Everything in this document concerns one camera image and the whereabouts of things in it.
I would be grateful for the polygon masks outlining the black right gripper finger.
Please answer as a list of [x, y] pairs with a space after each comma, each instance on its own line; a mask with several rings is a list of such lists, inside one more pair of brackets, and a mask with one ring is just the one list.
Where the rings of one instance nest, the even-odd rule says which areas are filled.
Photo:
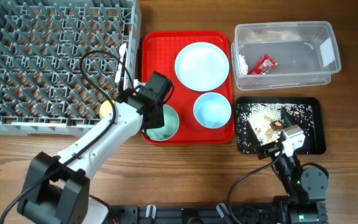
[[250, 149], [256, 149], [260, 147], [261, 143], [249, 121], [246, 121], [246, 130], [247, 130], [247, 138], [248, 138], [248, 147]]
[[285, 108], [281, 109], [281, 115], [284, 120], [284, 123], [286, 127], [293, 126], [295, 124], [295, 120], [293, 117], [288, 113], [288, 111]]

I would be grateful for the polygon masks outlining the green bowl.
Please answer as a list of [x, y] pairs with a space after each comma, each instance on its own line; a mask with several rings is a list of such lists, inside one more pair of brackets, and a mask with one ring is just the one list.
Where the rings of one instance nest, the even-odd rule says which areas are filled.
[[163, 105], [164, 125], [157, 129], [148, 129], [146, 134], [151, 140], [166, 141], [178, 131], [180, 120], [177, 112], [169, 105]]

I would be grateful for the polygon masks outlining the yellow plastic cup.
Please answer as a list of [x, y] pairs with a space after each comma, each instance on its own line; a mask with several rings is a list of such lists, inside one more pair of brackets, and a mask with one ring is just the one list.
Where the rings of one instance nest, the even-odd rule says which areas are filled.
[[113, 115], [113, 106], [115, 101], [112, 100], [112, 102], [105, 101], [101, 104], [99, 109], [99, 118], [110, 118]]

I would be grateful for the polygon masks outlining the small light blue bowl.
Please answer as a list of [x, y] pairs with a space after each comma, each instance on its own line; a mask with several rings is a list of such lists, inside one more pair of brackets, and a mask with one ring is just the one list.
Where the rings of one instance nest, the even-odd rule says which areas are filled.
[[219, 93], [208, 92], [199, 96], [193, 105], [195, 120], [205, 128], [223, 127], [232, 115], [231, 104]]

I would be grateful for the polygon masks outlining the large light blue plate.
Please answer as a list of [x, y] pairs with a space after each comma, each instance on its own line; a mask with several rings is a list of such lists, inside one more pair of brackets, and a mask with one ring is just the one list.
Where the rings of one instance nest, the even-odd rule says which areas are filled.
[[178, 53], [174, 63], [179, 81], [194, 91], [211, 91], [221, 86], [229, 75], [229, 61], [218, 46], [195, 42]]

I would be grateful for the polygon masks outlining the white plastic spoon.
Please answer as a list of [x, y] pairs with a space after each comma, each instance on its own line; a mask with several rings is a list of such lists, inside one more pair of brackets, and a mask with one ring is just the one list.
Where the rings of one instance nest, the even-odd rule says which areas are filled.
[[119, 63], [118, 63], [118, 68], [117, 68], [117, 71], [116, 71], [116, 76], [115, 76], [115, 79], [114, 81], [116, 83], [119, 83], [120, 82], [120, 79], [121, 79], [121, 72], [122, 72], [122, 62], [124, 60], [124, 55], [126, 53], [126, 49], [127, 49], [127, 44], [126, 43], [123, 43], [120, 47], [119, 47]]

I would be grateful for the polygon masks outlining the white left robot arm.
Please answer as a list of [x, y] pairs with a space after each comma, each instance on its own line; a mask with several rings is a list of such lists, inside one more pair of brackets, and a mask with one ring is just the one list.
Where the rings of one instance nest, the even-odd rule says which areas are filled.
[[94, 175], [121, 144], [140, 130], [164, 125], [163, 104], [129, 100], [111, 105], [77, 142], [31, 161], [17, 212], [34, 223], [104, 223], [109, 206], [90, 196]]

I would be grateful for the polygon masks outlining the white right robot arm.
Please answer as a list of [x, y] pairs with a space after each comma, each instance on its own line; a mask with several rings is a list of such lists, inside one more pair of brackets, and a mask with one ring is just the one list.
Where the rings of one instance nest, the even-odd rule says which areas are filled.
[[241, 223], [327, 223], [329, 172], [300, 154], [326, 150], [319, 106], [306, 103], [244, 103], [236, 108], [237, 146], [268, 165], [286, 191], [270, 203], [248, 203], [232, 211]]

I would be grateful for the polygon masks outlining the black waste tray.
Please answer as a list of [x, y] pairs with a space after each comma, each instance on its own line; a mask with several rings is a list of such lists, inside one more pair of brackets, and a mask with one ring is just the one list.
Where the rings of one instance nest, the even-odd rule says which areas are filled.
[[313, 97], [289, 97], [289, 96], [242, 96], [238, 98], [234, 104], [239, 103], [293, 103], [310, 105], [313, 109], [314, 131], [315, 131], [315, 149], [311, 154], [324, 154], [326, 151], [326, 141], [324, 136], [323, 118], [321, 105], [316, 98]]

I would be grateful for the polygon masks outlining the clear plastic waste bin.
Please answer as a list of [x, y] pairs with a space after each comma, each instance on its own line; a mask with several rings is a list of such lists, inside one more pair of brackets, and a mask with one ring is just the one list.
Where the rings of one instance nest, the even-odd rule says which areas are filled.
[[[231, 53], [236, 85], [242, 91], [325, 85], [342, 68], [333, 28], [326, 21], [239, 24]], [[249, 67], [244, 76], [239, 54]], [[266, 73], [249, 75], [264, 54], [277, 65]]]

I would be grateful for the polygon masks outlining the grey dishwasher rack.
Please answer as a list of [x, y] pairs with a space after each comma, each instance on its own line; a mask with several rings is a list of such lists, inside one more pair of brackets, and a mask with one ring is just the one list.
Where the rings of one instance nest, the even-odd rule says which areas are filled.
[[0, 135], [88, 132], [123, 43], [135, 76], [141, 18], [136, 0], [0, 1]]

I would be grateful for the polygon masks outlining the food scraps and rice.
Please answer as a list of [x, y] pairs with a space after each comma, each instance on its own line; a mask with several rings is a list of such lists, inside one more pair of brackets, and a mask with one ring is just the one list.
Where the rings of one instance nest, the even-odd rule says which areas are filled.
[[276, 141], [284, 128], [287, 128], [281, 115], [285, 108], [295, 120], [295, 124], [304, 131], [305, 143], [297, 151], [299, 154], [311, 154], [315, 149], [315, 131], [313, 109], [306, 104], [293, 103], [239, 103], [235, 106], [237, 148], [244, 154], [255, 151], [248, 147], [246, 121], [254, 129], [261, 145]]

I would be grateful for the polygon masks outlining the red sauce packet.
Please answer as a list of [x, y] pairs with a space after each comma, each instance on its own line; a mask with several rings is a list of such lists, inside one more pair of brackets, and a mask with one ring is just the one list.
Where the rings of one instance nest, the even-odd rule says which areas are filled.
[[271, 68], [274, 68], [277, 62], [268, 54], [264, 54], [255, 64], [253, 69], [249, 72], [249, 75], [260, 75], [268, 72]]

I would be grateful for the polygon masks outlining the red plastic tray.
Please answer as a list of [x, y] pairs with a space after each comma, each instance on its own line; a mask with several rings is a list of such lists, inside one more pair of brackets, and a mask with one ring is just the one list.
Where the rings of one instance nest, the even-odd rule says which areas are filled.
[[148, 81], [153, 72], [159, 72], [172, 81], [175, 89], [167, 105], [177, 112], [180, 120], [178, 131], [166, 141], [152, 140], [151, 130], [148, 130], [142, 137], [150, 144], [224, 144], [234, 135], [233, 116], [221, 128], [208, 129], [200, 125], [193, 114], [193, 105], [202, 93], [185, 87], [177, 78], [175, 59], [184, 47], [195, 42], [213, 44], [229, 56], [228, 39], [218, 30], [158, 31], [144, 37], [142, 81]]

